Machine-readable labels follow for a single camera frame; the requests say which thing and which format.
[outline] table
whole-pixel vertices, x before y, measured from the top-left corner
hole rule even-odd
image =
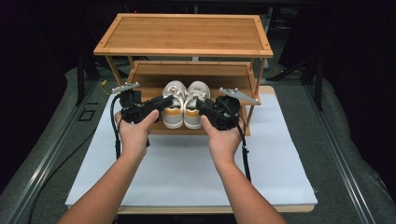
[[[260,87],[247,136],[252,183],[280,212],[309,212],[318,203],[271,87]],[[66,205],[74,204],[116,159],[110,97]],[[151,135],[150,147],[119,214],[229,214],[232,212],[203,135]],[[243,170],[241,148],[235,161]]]
[[[111,70],[114,73],[119,85],[124,81],[114,64],[114,56],[127,56],[133,70],[130,73],[128,82],[135,82],[136,71],[134,68],[144,62],[135,62],[133,56],[163,56],[163,57],[216,57],[216,58],[250,58],[247,71],[241,72],[245,82],[235,79],[234,69],[240,62],[216,63],[213,62],[194,62],[186,63],[185,61],[176,62],[154,62],[146,63],[149,71],[155,70],[156,75],[161,72],[164,65],[173,65],[175,68],[170,73],[152,79],[151,83],[161,80],[161,85],[150,86],[145,89],[149,82],[140,82],[142,94],[146,92],[162,92],[166,83],[163,83],[166,76],[172,75],[173,80],[184,82],[186,75],[194,75],[197,80],[203,75],[209,76],[205,83],[211,91],[211,95],[219,87],[225,89],[234,89],[244,85],[245,94],[257,99],[260,102],[258,94],[262,72],[265,64],[265,58],[271,58],[273,52],[259,16],[252,15],[198,15],[198,14],[140,14],[140,13],[120,13],[111,23],[101,41],[93,51],[95,55],[106,56]],[[260,73],[255,76],[253,73],[253,60],[261,59]],[[200,74],[210,67],[215,74]],[[250,102],[241,102],[243,111],[246,105],[250,106],[249,114],[241,114],[247,121],[249,127],[254,104]]]

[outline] shoe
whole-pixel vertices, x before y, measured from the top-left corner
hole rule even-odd
[[[163,89],[163,96],[173,95],[173,104],[162,112],[163,124],[168,129],[176,129],[183,124],[183,109],[186,87],[180,81],[171,81]]]
[[[210,89],[202,81],[191,83],[186,93],[184,103],[184,124],[190,129],[199,129],[202,126],[199,110],[196,108],[197,99],[204,101],[210,98]]]

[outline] gray carpet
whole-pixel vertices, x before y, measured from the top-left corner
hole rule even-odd
[[[266,77],[271,77],[282,69],[282,66],[276,64],[276,59],[270,60],[269,64],[270,69],[266,71]],[[127,71],[129,67],[124,66],[122,69]],[[60,149],[59,154],[51,155],[56,159],[53,164],[48,165],[51,168],[50,172],[53,172],[89,138],[102,113],[108,112],[103,111],[108,98],[104,91],[110,91],[116,86],[116,82],[106,69],[101,69],[100,72],[101,80],[106,79],[107,84],[102,88],[100,81],[87,80],[86,88],[89,90],[92,86],[92,91],[87,92],[86,100],[80,106],[75,106],[77,71],[74,69],[66,74],[69,84],[59,108],[32,153],[0,197],[0,223],[7,223],[10,217],[15,217],[11,219],[11,222],[27,223],[29,204],[35,194],[32,193],[32,197],[28,199],[25,199],[23,195],[30,193],[26,188],[35,183],[32,176],[35,176],[37,167],[42,165],[43,158],[48,156],[53,148]],[[350,141],[343,109],[332,92],[332,86],[325,81],[323,85],[324,110],[323,113],[319,113],[324,114],[329,121],[337,144],[354,176],[354,181],[359,186],[372,218],[364,221],[364,218],[360,216],[348,192],[345,179],[340,175],[340,168],[334,161],[332,145],[321,125],[318,111],[312,103],[310,88],[301,86],[298,81],[295,81],[299,75],[297,72],[282,81],[267,84],[272,85],[276,90],[291,138],[300,155],[307,177],[317,190],[318,205],[310,213],[284,213],[282,215],[289,223],[395,223],[395,204],[381,185],[377,173],[361,159],[359,151]],[[64,202],[67,193],[73,185],[90,141],[91,139],[83,144],[43,188],[35,206],[32,223],[54,223],[66,211]],[[208,220],[211,220],[210,217],[194,216],[172,216],[171,218],[157,216],[145,217],[145,219],[146,221],[140,219],[138,223],[169,223],[169,220],[173,220],[172,223],[208,223]],[[138,217],[130,217],[130,220],[138,220]]]

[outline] person's left hand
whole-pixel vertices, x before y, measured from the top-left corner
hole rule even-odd
[[[137,124],[128,123],[122,120],[120,123],[120,140],[122,142],[121,156],[134,156],[143,160],[146,155],[146,143],[148,141],[149,127],[155,122],[159,116],[158,110],[153,110],[142,121]],[[121,120],[121,113],[115,115],[116,123],[119,124]]]

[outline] top shelf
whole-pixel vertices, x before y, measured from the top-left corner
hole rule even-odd
[[[272,58],[257,15],[121,13],[93,51],[111,56]]]

